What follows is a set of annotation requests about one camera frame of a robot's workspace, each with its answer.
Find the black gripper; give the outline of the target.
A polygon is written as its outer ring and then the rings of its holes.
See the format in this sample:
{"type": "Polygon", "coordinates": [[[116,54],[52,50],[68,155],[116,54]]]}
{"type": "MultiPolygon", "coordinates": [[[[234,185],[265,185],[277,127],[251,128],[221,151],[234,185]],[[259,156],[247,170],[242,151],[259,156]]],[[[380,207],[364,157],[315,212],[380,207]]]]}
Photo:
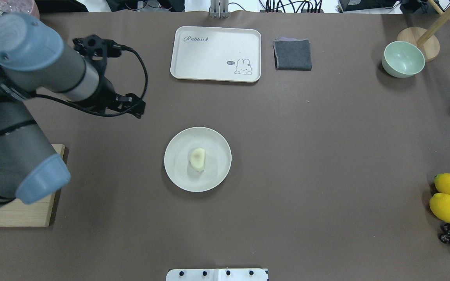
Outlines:
{"type": "Polygon", "coordinates": [[[113,84],[105,77],[109,58],[120,57],[123,51],[134,50],[112,39],[102,39],[96,34],[73,39],[73,49],[86,63],[82,82],[67,94],[67,105],[87,114],[129,113],[141,119],[146,103],[135,94],[117,94],[113,84]]]}

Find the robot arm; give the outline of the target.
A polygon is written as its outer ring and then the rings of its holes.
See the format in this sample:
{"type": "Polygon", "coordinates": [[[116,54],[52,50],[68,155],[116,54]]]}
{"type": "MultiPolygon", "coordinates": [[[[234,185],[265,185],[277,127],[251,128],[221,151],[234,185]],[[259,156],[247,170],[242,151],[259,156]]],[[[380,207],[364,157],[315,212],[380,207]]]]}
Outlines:
{"type": "Polygon", "coordinates": [[[29,14],[0,16],[0,208],[15,199],[35,203],[71,178],[24,101],[46,98],[98,117],[144,113],[148,72],[133,48],[95,34],[73,43],[29,14]],[[117,94],[105,78],[107,59],[122,52],[143,68],[141,96],[117,94]]]}

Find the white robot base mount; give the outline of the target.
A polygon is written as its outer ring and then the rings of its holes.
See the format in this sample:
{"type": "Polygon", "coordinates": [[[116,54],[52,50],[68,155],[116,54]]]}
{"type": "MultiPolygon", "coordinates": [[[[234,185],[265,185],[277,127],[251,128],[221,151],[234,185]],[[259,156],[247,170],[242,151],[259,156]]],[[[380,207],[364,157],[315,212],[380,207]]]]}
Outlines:
{"type": "Polygon", "coordinates": [[[166,281],[268,281],[268,270],[261,268],[172,269],[166,281]]]}

